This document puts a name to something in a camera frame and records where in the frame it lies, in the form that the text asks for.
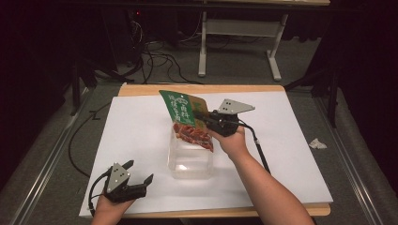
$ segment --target white board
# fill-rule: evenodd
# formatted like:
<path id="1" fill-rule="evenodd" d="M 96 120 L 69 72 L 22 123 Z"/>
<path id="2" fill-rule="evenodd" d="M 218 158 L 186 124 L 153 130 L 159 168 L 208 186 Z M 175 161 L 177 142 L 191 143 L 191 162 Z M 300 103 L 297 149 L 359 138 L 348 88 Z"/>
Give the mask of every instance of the white board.
<path id="1" fill-rule="evenodd" d="M 285 92 L 251 92 L 195 95 L 210 111 L 225 98 L 255 106 L 238 117 L 253 127 L 272 175 L 302 203 L 331 203 L 332 198 L 314 161 Z M 129 185 L 142 184 L 154 173 L 146 197 L 137 200 L 126 214 L 171 212 L 253 206 L 237 171 L 214 140 L 214 174 L 208 180 L 176 180 L 167 168 L 172 121 L 161 96 L 114 97 L 92 174 L 80 211 L 91 217 L 87 196 L 93 182 L 114 162 L 134 160 Z M 247 145 L 261 163 L 253 136 L 246 131 Z M 100 194 L 105 178 L 93 195 Z"/>

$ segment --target table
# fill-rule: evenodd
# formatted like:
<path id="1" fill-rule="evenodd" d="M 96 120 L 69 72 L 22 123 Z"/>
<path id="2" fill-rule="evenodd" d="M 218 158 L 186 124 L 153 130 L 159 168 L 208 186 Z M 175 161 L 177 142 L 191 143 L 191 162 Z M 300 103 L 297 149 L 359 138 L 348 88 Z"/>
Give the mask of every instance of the table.
<path id="1" fill-rule="evenodd" d="M 329 0 L 310 0 L 310 1 L 278 1 L 278 0 L 205 0 L 207 2 L 225 2 L 225 3 L 250 3 L 250 4 L 287 4 L 287 5 L 308 5 L 308 6 L 328 6 Z M 282 77 L 276 63 L 275 54 L 286 26 L 287 14 L 281 16 L 278 21 L 242 21 L 226 19 L 208 19 L 207 12 L 202 13 L 202 41 L 199 54 L 199 77 L 206 76 L 206 58 L 207 35 L 233 35 L 248 37 L 268 37 L 273 38 L 273 45 L 265 52 L 271 68 L 272 76 L 275 82 L 279 82 Z"/>
<path id="2" fill-rule="evenodd" d="M 159 93 L 159 90 L 161 89 L 173 90 L 187 94 L 226 93 L 226 92 L 235 92 L 235 93 L 284 92 L 284 89 L 278 85 L 277 86 L 275 85 L 272 86 L 269 85 L 123 85 L 120 88 L 120 92 L 118 95 L 120 97 L 153 96 L 157 95 Z M 100 155 L 100 148 L 101 145 L 99 146 L 99 152 L 97 153 L 97 157 Z M 304 206 L 306 207 L 311 216 L 326 216 L 330 213 L 330 208 L 328 203 L 306 203 L 304 204 Z M 233 209 L 218 208 L 218 209 L 201 209 L 201 210 L 190 210 L 190 211 L 126 214 L 125 218 L 137 218 L 137 217 L 138 218 L 183 218 L 183 217 L 184 218 L 214 218 L 214 217 L 225 218 L 225 217 L 255 217 L 255 216 L 257 216 L 257 214 L 252 207 L 236 207 Z"/>

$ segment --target person's arm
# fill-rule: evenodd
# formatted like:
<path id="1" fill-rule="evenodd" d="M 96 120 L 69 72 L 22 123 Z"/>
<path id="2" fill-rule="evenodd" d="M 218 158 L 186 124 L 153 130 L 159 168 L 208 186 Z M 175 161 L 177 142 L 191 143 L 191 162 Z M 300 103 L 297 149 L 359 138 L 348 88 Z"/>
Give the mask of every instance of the person's arm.
<path id="1" fill-rule="evenodd" d="M 134 203 L 131 200 L 123 203 L 112 203 L 105 196 L 100 195 L 97 202 L 96 214 L 91 221 L 92 225 L 116 225 L 126 210 Z"/>
<path id="2" fill-rule="evenodd" d="M 222 150 L 233 161 L 255 210 L 265 224 L 314 224 L 301 202 L 286 187 L 273 178 L 251 156 L 245 143 L 244 128 L 223 137 L 210 130 Z"/>

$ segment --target forearm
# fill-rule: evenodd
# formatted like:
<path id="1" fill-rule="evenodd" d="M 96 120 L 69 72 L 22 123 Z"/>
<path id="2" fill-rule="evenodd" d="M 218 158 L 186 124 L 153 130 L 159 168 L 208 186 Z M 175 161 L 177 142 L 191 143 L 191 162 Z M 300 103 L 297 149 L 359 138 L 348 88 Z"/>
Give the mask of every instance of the forearm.
<path id="1" fill-rule="evenodd" d="M 254 208 L 266 224 L 313 224 L 301 202 L 251 155 L 231 158 Z"/>

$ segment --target hand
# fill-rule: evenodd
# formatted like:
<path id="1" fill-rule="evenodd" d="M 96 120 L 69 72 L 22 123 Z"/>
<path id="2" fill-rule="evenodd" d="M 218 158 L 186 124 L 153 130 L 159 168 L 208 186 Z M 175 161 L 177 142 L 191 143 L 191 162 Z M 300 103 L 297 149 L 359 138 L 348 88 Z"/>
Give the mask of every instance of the hand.
<path id="1" fill-rule="evenodd" d="M 117 224 L 126 210 L 134 203 L 134 201 L 135 200 L 122 203 L 113 203 L 105 196 L 100 195 L 97 202 L 96 214 L 94 215 L 91 224 Z"/>
<path id="2" fill-rule="evenodd" d="M 235 134 L 228 137 L 223 137 L 211 129 L 208 130 L 208 134 L 220 142 L 222 150 L 233 161 L 250 154 L 246 146 L 245 128 L 242 126 L 237 128 L 237 132 Z"/>

